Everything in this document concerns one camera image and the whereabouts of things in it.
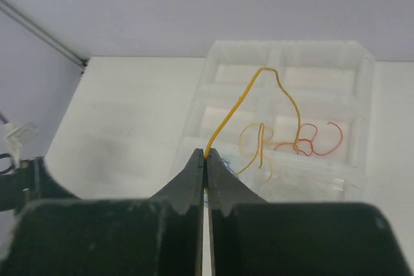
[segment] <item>white table surface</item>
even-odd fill
[[[203,61],[92,58],[48,151],[52,175],[82,198],[155,193],[169,172]],[[375,70],[364,200],[389,219],[412,268],[414,63],[378,62]]]

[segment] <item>red wire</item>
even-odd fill
[[[317,127],[316,127],[316,125],[314,125],[314,124],[311,124],[311,123],[304,123],[304,124],[302,124],[302,125],[301,125],[301,128],[302,128],[304,125],[309,125],[309,126],[312,126],[312,127],[314,127],[314,128],[315,128],[315,133],[314,133],[314,135],[313,135],[312,139],[300,138],[300,139],[298,139],[298,142],[309,142],[311,152],[310,152],[309,154],[307,154],[305,151],[303,151],[303,150],[299,149],[299,150],[297,150],[297,151],[296,151],[296,154],[299,154],[299,152],[302,152],[305,156],[311,156],[313,153],[314,153],[314,154],[316,154],[316,155],[319,155],[319,156],[325,156],[325,155],[331,154],[332,152],[334,152],[335,150],[337,150],[337,148],[339,148],[339,146],[340,146],[340,145],[341,145],[341,143],[342,143],[342,140],[343,140],[343,132],[342,132],[341,128],[339,127],[339,125],[335,124],[334,122],[328,122],[327,124],[332,124],[332,125],[335,125],[335,126],[339,129],[339,132],[341,133],[341,138],[340,138],[339,142],[336,144],[336,146],[335,146],[335,147],[333,147],[331,150],[329,150],[329,151],[327,151],[327,152],[325,152],[325,153],[317,153],[317,152],[315,151],[315,149],[314,149],[314,146],[313,146],[313,141],[314,141],[314,139],[315,139],[316,135],[318,134],[318,128],[317,128]],[[293,143],[292,143],[292,142],[285,142],[285,143],[281,143],[281,144],[279,144],[279,145],[275,146],[274,150],[276,151],[276,150],[278,149],[278,147],[280,147],[280,146],[282,146],[282,145],[293,145]]]
[[[315,139],[316,135],[318,134],[318,128],[317,128],[317,127],[316,127],[316,125],[314,125],[314,124],[311,124],[311,123],[304,123],[304,124],[300,125],[300,129],[302,129],[302,127],[303,127],[303,126],[305,126],[305,125],[310,125],[310,126],[312,126],[312,127],[314,127],[314,128],[315,128],[315,134],[314,134],[314,135],[313,135],[313,137],[310,139],[311,141],[313,141],[313,139]]]
[[[338,125],[336,125],[334,122],[328,122],[327,124],[335,125],[339,129],[339,132],[341,133],[341,139],[339,140],[339,142],[336,144],[335,147],[333,147],[331,150],[329,150],[329,151],[327,151],[325,153],[317,153],[315,151],[315,149],[313,148],[313,143],[312,143],[311,144],[311,148],[312,148],[313,153],[316,154],[316,155],[319,155],[319,156],[325,156],[325,155],[331,154],[332,152],[334,152],[335,150],[337,150],[337,148],[339,148],[339,146],[341,145],[342,140],[343,140],[343,132],[342,132],[341,128]]]

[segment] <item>metal rod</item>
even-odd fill
[[[45,43],[50,45],[52,48],[57,50],[59,53],[63,54],[66,58],[73,61],[75,64],[82,68],[87,64],[87,59],[82,59],[76,55],[73,51],[62,45],[58,40],[53,38],[51,35],[46,33],[39,26],[34,24],[30,19],[25,17],[22,13],[17,11],[13,6],[8,4],[5,0],[0,0],[0,11],[6,14],[8,17],[13,19],[15,22],[19,23],[21,26],[25,27],[28,31],[33,33],[35,36],[43,40]]]

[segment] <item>plastic compartment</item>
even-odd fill
[[[367,134],[373,82],[372,56],[355,41],[218,41],[211,47],[193,98],[170,178],[185,165],[195,148],[206,144],[260,67],[276,68],[283,86],[296,100],[302,123],[319,133],[314,148],[331,149],[343,132],[341,146],[327,156],[297,155],[291,146],[265,147],[259,160],[239,175],[264,199],[288,201],[358,200],[365,185]],[[240,171],[251,158],[238,149],[239,135],[251,123],[274,131],[273,141],[293,141],[297,119],[291,102],[277,86],[273,72],[262,72],[243,104],[216,138],[213,147]],[[243,136],[243,149],[253,153],[259,127]],[[303,127],[301,138],[311,138]],[[307,143],[301,149],[310,151]],[[273,174],[270,176],[270,164]]]
[[[282,41],[283,86],[306,96],[371,98],[373,57],[355,41]]]
[[[246,87],[258,68],[276,66],[275,53],[274,41],[216,41],[206,58],[202,84]],[[264,81],[258,77],[254,87]]]

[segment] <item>clear plastic container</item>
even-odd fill
[[[315,151],[324,153],[339,142],[341,132],[335,124],[342,130],[343,140],[326,156],[297,154],[291,145],[276,151],[274,145],[265,145],[263,167],[259,169],[256,160],[239,175],[240,180],[272,202],[360,199],[366,180],[374,59],[355,41],[215,42],[206,58],[169,177],[184,167],[194,148],[206,147],[260,67],[278,70],[284,88],[298,104],[301,122],[318,127]],[[240,153],[241,132],[260,122],[266,125],[265,136],[273,130],[272,141],[294,140],[296,112],[273,72],[260,74],[213,144],[232,171],[240,171],[251,159]],[[248,153],[256,150],[258,130],[253,126],[243,135],[242,148]],[[300,137],[311,139],[314,131],[304,125]],[[311,151],[308,142],[301,142],[300,147],[306,153]]]

